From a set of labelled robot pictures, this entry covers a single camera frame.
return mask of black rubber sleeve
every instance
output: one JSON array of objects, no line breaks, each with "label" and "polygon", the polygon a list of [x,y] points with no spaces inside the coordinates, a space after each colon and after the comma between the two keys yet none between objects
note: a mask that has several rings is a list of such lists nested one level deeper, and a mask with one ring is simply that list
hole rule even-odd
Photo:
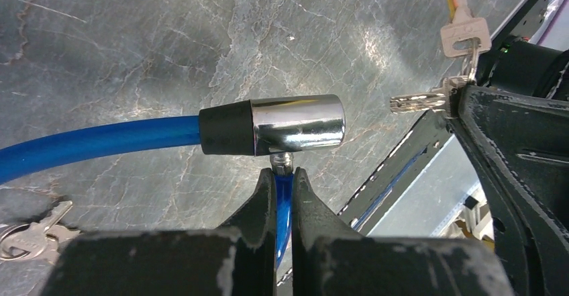
[{"label": "black rubber sleeve", "polygon": [[255,155],[250,101],[199,111],[199,138],[206,155]]}]

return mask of gray marble surface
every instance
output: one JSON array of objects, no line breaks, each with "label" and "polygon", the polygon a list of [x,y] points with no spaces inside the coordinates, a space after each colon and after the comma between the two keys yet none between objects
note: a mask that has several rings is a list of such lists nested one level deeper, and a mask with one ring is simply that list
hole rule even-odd
[{"label": "gray marble surface", "polygon": [[[519,1],[470,0],[491,30]],[[248,98],[334,93],[346,141],[295,156],[334,211],[417,117],[390,114],[389,97],[425,91],[452,66],[439,46],[446,0],[33,2],[76,18],[0,0],[0,147]],[[65,195],[75,207],[64,223],[86,231],[213,228],[267,166],[200,148],[79,162],[0,185],[0,221],[37,216]],[[26,295],[49,268],[1,263],[0,295]]]}]

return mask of key ring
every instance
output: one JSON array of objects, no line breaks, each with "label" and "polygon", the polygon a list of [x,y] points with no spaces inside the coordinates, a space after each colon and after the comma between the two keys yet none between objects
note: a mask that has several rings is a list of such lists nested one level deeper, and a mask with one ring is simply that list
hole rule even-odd
[{"label": "key ring", "polygon": [[27,226],[29,226],[29,225],[28,224],[14,224],[12,226],[5,228],[2,231],[2,234],[0,235],[0,260],[4,260],[4,261],[19,260],[19,259],[22,259],[23,257],[27,256],[28,254],[30,254],[30,252],[24,251],[21,254],[17,254],[15,256],[12,256],[8,252],[4,251],[4,249],[1,247],[4,239],[6,239],[8,236],[10,236],[14,232],[18,231],[19,229],[22,229],[22,228],[27,227]]},{"label": "key ring", "polygon": [[472,49],[470,56],[466,56],[462,61],[461,75],[468,76],[469,81],[476,82],[476,71],[478,70],[478,57],[480,56],[478,39],[472,39]]}]

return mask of bunch of keys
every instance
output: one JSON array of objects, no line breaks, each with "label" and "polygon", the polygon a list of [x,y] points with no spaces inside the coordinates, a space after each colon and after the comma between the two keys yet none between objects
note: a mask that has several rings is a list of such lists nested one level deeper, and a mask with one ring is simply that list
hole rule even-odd
[{"label": "bunch of keys", "polygon": [[39,222],[5,228],[0,234],[0,260],[44,259],[54,264],[59,257],[60,246],[81,234],[78,230],[57,224],[72,206],[71,201],[63,201]]},{"label": "bunch of keys", "polygon": [[[443,51],[449,58],[466,56],[460,75],[443,78],[440,87],[426,93],[391,97],[389,103],[393,113],[432,109],[444,111],[447,118],[456,118],[459,90],[476,83],[478,57],[492,47],[488,24],[482,17],[472,17],[466,0],[448,0],[448,5],[452,22],[441,29]],[[470,42],[470,47],[455,49],[458,42]]]}]

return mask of silver metal cylinder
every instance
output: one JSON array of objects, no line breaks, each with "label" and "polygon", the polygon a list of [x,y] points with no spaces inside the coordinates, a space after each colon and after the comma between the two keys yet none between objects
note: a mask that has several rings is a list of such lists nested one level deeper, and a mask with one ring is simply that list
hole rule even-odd
[{"label": "silver metal cylinder", "polygon": [[251,100],[255,156],[339,146],[346,118],[336,95]]},{"label": "silver metal cylinder", "polygon": [[293,153],[276,153],[269,156],[270,165],[272,166],[272,172],[276,175],[282,177],[291,175],[295,166],[293,164],[294,156]]}]

